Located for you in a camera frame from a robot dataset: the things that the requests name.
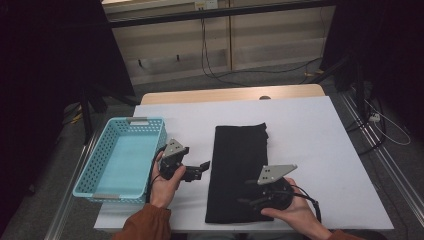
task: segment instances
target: white table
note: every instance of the white table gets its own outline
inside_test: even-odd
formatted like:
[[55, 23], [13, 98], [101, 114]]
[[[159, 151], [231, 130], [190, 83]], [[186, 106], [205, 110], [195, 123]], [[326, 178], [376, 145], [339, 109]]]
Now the white table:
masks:
[[[190, 147], [186, 165], [211, 160], [215, 126], [267, 124], [268, 161], [297, 164], [289, 174], [320, 202], [330, 229], [393, 229], [393, 225], [328, 97], [265, 101], [224, 101], [138, 106], [134, 116], [162, 116], [168, 139]], [[290, 231], [279, 221], [206, 224], [210, 171], [202, 180], [182, 183], [170, 205], [174, 232]], [[142, 206], [103, 204], [95, 228], [109, 232]]]

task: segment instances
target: black fabric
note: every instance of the black fabric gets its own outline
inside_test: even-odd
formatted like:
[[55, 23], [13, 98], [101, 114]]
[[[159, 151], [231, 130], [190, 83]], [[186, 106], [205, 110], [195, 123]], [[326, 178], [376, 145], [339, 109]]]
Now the black fabric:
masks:
[[268, 165], [266, 124], [217, 126], [209, 183], [206, 223], [247, 223], [272, 221], [237, 199], [258, 194], [245, 184], [257, 180]]

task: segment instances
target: gray floor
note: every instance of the gray floor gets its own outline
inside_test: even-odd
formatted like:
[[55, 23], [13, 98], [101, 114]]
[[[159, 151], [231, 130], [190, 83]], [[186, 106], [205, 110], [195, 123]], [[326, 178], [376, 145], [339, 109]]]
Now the gray floor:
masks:
[[[260, 70], [280, 71], [291, 69], [301, 64], [285, 66], [273, 66]], [[308, 66], [310, 71], [316, 70], [318, 62]], [[243, 84], [247, 86], [269, 86], [298, 84], [304, 80], [305, 68], [290, 71], [288, 73], [237, 73], [221, 80]], [[330, 96], [345, 126], [353, 122], [353, 118], [343, 104], [339, 93], [334, 89], [334, 79], [328, 79], [321, 84], [325, 93]], [[148, 92], [213, 89], [241, 87], [235, 84], [223, 83], [206, 76], [191, 77], [160, 84], [149, 83], [135, 87], [137, 99]], [[109, 103], [108, 116], [131, 116], [132, 107], [120, 104], [112, 99], [106, 99]], [[384, 105], [385, 114], [398, 125], [403, 126], [402, 121], [390, 108]], [[100, 119], [100, 115], [92, 114], [94, 122]], [[405, 141], [403, 134], [393, 125], [388, 123], [387, 134], [398, 141]], [[349, 133], [352, 143], [358, 152], [369, 148], [360, 131]], [[49, 165], [35, 183], [36, 193], [26, 197], [10, 221], [8, 228], [1, 239], [44, 239], [54, 214], [60, 204], [67, 183], [72, 176], [73, 169], [83, 149], [84, 128], [82, 121], [76, 124], [66, 124], [59, 137], [59, 141], [52, 154]], [[406, 175], [416, 191], [423, 195], [424, 179], [424, 143], [412, 138], [407, 146], [397, 145], [387, 140], [384, 146], [395, 159], [401, 171]], [[385, 231], [383, 234], [390, 240], [395, 239], [424, 239], [424, 228], [417, 220], [409, 205], [400, 194], [391, 177], [381, 165], [374, 152], [361, 156], [361, 161], [367, 170], [377, 192], [385, 206], [395, 230]], [[84, 199], [76, 199], [68, 216], [68, 221], [62, 233], [62, 239], [109, 239], [110, 234], [93, 230], [93, 224], [100, 205], [90, 203]]]

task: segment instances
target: human hand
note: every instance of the human hand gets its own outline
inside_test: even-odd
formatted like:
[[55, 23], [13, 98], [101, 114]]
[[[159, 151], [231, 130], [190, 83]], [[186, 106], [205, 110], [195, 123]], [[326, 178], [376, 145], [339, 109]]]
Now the human hand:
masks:
[[174, 173], [174, 176], [166, 180], [160, 175], [158, 161], [162, 158], [163, 152], [160, 152], [155, 160], [152, 169], [152, 189], [150, 193], [150, 204], [158, 208], [167, 208], [174, 198], [175, 191], [180, 185], [180, 179], [183, 177], [186, 167], [180, 166]]
[[[293, 179], [286, 178], [286, 180], [290, 185], [296, 186]], [[302, 194], [298, 188], [293, 189], [295, 193]], [[328, 239], [331, 236], [331, 232], [315, 217], [306, 199], [301, 197], [294, 196], [291, 205], [285, 210], [264, 208], [261, 214], [287, 222], [294, 230], [312, 240]]]

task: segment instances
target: person's left hand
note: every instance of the person's left hand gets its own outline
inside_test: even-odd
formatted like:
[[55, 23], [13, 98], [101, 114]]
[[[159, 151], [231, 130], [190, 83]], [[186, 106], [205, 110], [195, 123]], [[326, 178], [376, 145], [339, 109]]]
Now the person's left hand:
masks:
[[166, 180], [160, 176], [158, 161], [162, 158], [163, 152], [160, 152], [155, 160], [152, 170], [152, 190], [150, 194], [150, 204], [158, 208], [167, 208], [174, 198], [175, 191], [180, 185], [180, 179], [183, 177], [186, 167], [180, 166], [171, 179]]

